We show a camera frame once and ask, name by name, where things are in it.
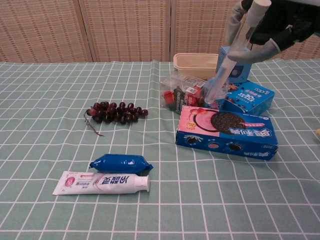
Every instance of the white pipette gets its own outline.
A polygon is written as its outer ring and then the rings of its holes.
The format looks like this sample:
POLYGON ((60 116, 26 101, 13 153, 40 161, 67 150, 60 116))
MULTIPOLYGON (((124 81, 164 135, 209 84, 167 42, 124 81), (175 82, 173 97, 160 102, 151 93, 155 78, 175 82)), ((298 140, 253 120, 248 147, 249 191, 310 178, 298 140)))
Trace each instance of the white pipette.
POLYGON ((214 83, 210 86, 204 101, 212 104, 220 94, 221 88, 227 81, 230 73, 234 69, 237 62, 228 58, 228 54, 232 51, 243 51, 248 45, 257 25, 265 16, 266 11, 271 5, 270 0, 254 0, 247 12, 245 20, 242 22, 230 48, 225 56, 218 72, 216 73, 214 83))

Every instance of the dark red grape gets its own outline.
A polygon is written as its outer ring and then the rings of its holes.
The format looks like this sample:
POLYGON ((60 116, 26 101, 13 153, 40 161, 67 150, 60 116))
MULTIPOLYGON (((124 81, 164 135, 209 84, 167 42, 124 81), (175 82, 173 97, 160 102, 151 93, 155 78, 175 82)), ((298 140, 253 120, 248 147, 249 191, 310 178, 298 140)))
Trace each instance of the dark red grape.
POLYGON ((116 111, 117 111, 118 113, 124 113, 124 112, 126 111, 126 108, 125 108, 124 106, 118 106, 118 107, 116 108, 116 111))
POLYGON ((125 117, 125 116, 121 116, 121 117, 119 118, 119 123, 120 123, 120 124, 126 124, 126 123, 127 123, 126 117, 125 117))
POLYGON ((149 112, 148 112, 147 109, 143 109, 143 110, 142 110, 142 116, 143 116, 143 117, 148 116, 148 114, 149 114, 149 112))
POLYGON ((137 109, 135 107, 132 107, 129 109, 129 112, 135 114, 137 112, 137 109))
POLYGON ((136 108, 136 112, 139 114, 139 115, 142 115, 142 108, 140 106, 138 106, 136 108))
POLYGON ((126 120, 127 123, 130 123, 131 120, 132 120, 132 115, 131 114, 130 115, 126 115, 125 116, 125 120, 126 120))
POLYGON ((134 122, 134 123, 138 122, 137 116, 136 115, 132 115, 131 121, 134 122))
POLYGON ((106 115, 105 118, 103 119, 106 123, 111 123, 114 120, 114 116, 113 115, 106 115))
POLYGON ((104 116, 106 115, 106 113, 105 113, 105 111, 103 111, 102 109, 100 109, 100 110, 98 110, 98 111, 96 112, 96 115, 97 115, 98 117, 104 117, 104 116))
POLYGON ((98 124, 102 123, 103 121, 103 118, 100 116, 93 116, 92 119, 98 124))
POLYGON ((115 102, 110 103, 110 107, 117 108, 117 104, 115 102))
POLYGON ((124 116, 124 115, 123 115, 122 112, 116 112, 116 113, 114 114, 114 118, 117 119, 117 120, 120 120, 120 118, 123 117, 123 116, 124 116))
POLYGON ((116 112, 117 112, 116 108, 114 108, 113 106, 109 107, 109 114, 110 115, 115 115, 116 112))
POLYGON ((132 102, 130 102, 130 103, 128 104, 128 109, 132 109, 134 106, 135 106, 135 105, 134 105, 132 102))
POLYGON ((99 110, 101 108, 101 105, 100 105, 100 103, 98 103, 98 102, 95 102, 94 103, 94 105, 93 105, 93 109, 95 109, 95 110, 99 110))
POLYGON ((93 108, 87 109, 85 112, 88 116, 95 116, 97 114, 97 110, 93 108))
POLYGON ((108 108, 109 108, 109 102, 107 102, 107 101, 102 101, 102 102, 100 102, 100 106, 101 106, 101 108, 102 108, 103 110, 108 110, 108 108))

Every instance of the beige plastic container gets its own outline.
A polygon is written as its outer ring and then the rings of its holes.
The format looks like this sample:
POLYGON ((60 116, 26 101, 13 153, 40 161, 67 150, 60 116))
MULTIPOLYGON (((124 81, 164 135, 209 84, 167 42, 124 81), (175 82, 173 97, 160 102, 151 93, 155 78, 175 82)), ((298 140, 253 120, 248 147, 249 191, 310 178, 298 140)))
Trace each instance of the beige plastic container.
POLYGON ((208 80, 216 75, 218 54, 214 53, 177 53, 173 65, 181 74, 208 80))

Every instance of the grape stem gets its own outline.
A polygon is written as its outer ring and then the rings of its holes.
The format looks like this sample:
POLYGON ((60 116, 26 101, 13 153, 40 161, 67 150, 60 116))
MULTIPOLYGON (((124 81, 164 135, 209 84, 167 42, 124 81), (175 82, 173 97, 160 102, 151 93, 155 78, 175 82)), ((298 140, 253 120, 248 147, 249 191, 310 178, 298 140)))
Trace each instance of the grape stem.
POLYGON ((94 126, 92 126, 92 125, 90 124, 89 120, 88 120, 87 117, 86 117, 86 113, 84 113, 83 116, 84 116, 84 119, 85 119, 85 120, 84 120, 84 121, 85 121, 85 124, 86 124, 88 127, 92 128, 93 131, 95 132, 95 134, 104 137, 104 135, 101 135, 100 133, 98 133, 98 132, 95 130, 94 126))

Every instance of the red logo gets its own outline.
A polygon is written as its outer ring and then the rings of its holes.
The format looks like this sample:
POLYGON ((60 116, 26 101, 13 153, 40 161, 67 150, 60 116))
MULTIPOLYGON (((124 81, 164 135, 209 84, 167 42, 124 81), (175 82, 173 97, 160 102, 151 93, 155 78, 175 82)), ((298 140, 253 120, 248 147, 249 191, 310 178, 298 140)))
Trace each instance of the red logo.
POLYGON ((72 176, 72 177, 68 177, 67 180, 65 181, 65 186, 66 187, 70 187, 74 182, 75 182, 75 178, 72 176))

